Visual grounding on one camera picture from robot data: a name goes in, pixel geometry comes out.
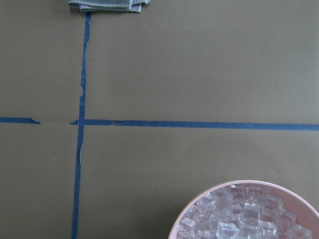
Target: blue cloth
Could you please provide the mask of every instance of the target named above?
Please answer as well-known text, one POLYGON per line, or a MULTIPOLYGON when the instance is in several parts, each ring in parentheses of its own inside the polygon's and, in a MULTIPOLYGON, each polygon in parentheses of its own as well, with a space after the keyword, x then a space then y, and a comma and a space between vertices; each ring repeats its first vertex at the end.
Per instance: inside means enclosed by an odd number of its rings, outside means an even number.
POLYGON ((141 12, 142 4, 151 0, 69 0, 71 7, 80 11, 129 11, 141 12))

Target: blue tape strip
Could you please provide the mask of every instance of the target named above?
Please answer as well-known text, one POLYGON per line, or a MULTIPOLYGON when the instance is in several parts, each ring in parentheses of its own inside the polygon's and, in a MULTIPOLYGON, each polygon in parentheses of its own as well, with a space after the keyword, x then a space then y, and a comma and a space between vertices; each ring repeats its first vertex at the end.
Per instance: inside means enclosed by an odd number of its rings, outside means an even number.
POLYGON ((117 125, 139 127, 177 127, 177 128, 229 128, 263 130, 307 130, 319 131, 319 124, 290 123, 238 123, 238 122, 192 122, 192 121, 147 121, 147 120, 106 120, 86 119, 85 125, 117 125))
POLYGON ((0 117, 0 123, 41 123, 32 118, 0 117))
POLYGON ((86 48, 90 39, 90 21, 91 13, 86 13, 84 45, 82 56, 82 73, 81 87, 82 95, 80 97, 79 120, 78 120, 78 142, 76 149, 75 177, 74 177, 74 195, 73 195, 73 218, 72 218, 72 239, 77 239, 78 234, 78 218, 79 218, 79 199, 80 199, 80 182, 81 182, 81 149, 84 133, 85 118, 85 91, 86 91, 86 48))

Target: plastic container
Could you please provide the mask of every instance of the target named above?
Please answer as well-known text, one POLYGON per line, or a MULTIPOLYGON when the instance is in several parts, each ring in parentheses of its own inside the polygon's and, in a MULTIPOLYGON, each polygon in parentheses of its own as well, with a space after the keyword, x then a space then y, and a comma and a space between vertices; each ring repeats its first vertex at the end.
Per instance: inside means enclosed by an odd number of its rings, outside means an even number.
POLYGON ((185 214, 188 208, 197 202, 198 199, 205 196, 207 193, 212 192, 218 188, 222 188, 229 185, 239 185, 239 184, 250 184, 250 185, 258 185, 260 187, 264 187, 268 190, 268 193, 281 197, 285 209, 291 211, 292 213, 297 215, 297 223, 304 226, 305 228, 312 231, 312 238, 319 239, 319 213, 304 199, 302 199, 297 194, 289 191, 286 188, 278 186, 276 184, 262 182, 262 181, 255 181, 255 180, 239 180, 239 181, 232 181, 223 184, 219 184, 214 186, 205 192, 199 194, 195 197, 179 214, 178 218, 176 219, 168 239, 176 239, 177 231, 178 231, 178 223, 181 217, 185 214))

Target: bowl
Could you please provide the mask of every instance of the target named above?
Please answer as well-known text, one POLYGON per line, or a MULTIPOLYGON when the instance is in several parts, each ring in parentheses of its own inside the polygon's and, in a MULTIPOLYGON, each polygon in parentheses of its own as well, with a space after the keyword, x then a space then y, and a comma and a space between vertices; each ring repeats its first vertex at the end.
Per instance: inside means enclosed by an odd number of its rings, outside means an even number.
POLYGON ((305 228, 312 231, 312 238, 319 239, 319 213, 303 198, 298 196, 297 194, 289 191, 286 188, 278 186, 276 184, 262 182, 262 181, 255 181, 255 180, 238 180, 232 181, 227 183, 222 183, 217 186, 211 187, 210 189, 206 190, 205 192, 199 194, 195 197, 190 203, 184 208, 183 211, 179 214, 178 218, 176 219, 168 239, 176 239, 177 238, 177 231, 178 231, 178 223, 182 216, 186 213, 186 211, 201 197, 205 196, 207 193, 210 193, 216 189, 226 187, 229 185, 241 185, 241 184, 249 184, 249 185, 256 185, 267 189, 268 193, 281 197, 285 209, 297 215, 297 223, 304 226, 305 228))

